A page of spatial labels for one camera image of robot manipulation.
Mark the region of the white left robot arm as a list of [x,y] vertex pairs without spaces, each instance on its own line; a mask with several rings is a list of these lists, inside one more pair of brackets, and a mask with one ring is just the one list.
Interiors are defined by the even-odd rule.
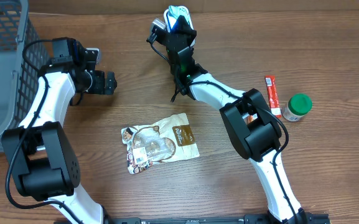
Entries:
[[15,129],[2,134],[9,163],[5,179],[8,201],[30,210],[51,205],[69,223],[112,223],[104,206],[96,203],[80,183],[80,165],[63,124],[75,94],[112,95],[114,74],[96,70],[101,52],[85,48],[69,37],[51,39],[53,55],[36,66],[27,50],[42,39],[28,43],[23,61],[38,78],[38,89],[26,117]]

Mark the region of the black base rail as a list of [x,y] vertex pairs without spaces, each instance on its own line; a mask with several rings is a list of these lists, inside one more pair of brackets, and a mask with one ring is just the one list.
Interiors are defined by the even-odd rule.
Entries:
[[118,224],[263,224],[271,223],[268,215],[245,215],[243,217],[215,217],[215,218],[163,218],[163,219],[140,219],[140,218],[114,218],[113,223]]

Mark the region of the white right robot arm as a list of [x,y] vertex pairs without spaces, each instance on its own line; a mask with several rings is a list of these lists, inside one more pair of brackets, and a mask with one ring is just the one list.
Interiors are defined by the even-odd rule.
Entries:
[[238,91],[212,77],[193,59],[192,43],[197,35],[185,16],[164,18],[166,27],[159,43],[167,50],[175,92],[188,95],[217,109],[236,152],[257,171],[272,223],[307,223],[282,164],[281,136],[286,127],[272,114],[260,91]]

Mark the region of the white barcode scanner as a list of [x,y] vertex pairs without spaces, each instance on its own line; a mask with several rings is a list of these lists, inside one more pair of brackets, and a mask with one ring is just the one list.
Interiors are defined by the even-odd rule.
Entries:
[[184,39],[191,48],[195,45],[197,31],[193,28],[190,12],[185,6],[170,5],[164,11],[164,20],[167,26],[166,36],[161,44],[167,46],[175,39]]

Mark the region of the dark plastic mesh basket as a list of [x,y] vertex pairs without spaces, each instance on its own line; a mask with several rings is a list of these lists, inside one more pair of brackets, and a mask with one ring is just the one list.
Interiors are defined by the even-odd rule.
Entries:
[[29,19],[27,0],[0,0],[0,152],[2,133],[18,127],[38,89],[37,73],[49,54]]

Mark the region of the teal wet wipes packet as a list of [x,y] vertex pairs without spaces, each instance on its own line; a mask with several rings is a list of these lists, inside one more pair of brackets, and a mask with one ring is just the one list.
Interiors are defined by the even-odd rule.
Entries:
[[182,15],[182,9],[179,6],[169,6],[168,7],[168,13],[167,13],[167,20],[170,30],[174,30],[174,25],[179,18],[179,16]]

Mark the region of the beige snack pouch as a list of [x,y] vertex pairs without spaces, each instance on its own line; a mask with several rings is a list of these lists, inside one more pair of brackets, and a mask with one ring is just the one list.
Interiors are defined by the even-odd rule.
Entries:
[[153,165],[200,156],[185,113],[173,114],[154,124],[123,128],[121,139],[126,145],[130,174],[141,173]]

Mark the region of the green lid jar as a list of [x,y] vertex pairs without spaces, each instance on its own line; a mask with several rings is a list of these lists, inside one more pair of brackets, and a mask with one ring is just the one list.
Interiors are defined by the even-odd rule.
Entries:
[[295,94],[282,107],[282,116],[291,122],[299,121],[312,109],[311,98],[303,93]]

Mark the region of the red candy bar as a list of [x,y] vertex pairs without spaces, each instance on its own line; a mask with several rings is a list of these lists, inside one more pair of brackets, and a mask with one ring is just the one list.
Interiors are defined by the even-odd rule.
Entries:
[[276,77],[274,75],[266,75],[265,82],[268,92],[270,110],[277,118],[281,118],[282,114],[276,89]]

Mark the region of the small orange tissue pack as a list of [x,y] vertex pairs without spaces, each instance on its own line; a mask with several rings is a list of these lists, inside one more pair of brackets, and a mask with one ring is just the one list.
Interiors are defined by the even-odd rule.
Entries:
[[252,123],[254,120],[256,120],[258,118],[258,115],[257,114],[248,114],[246,113],[244,116],[243,116],[243,119],[245,121],[246,124],[250,124]]

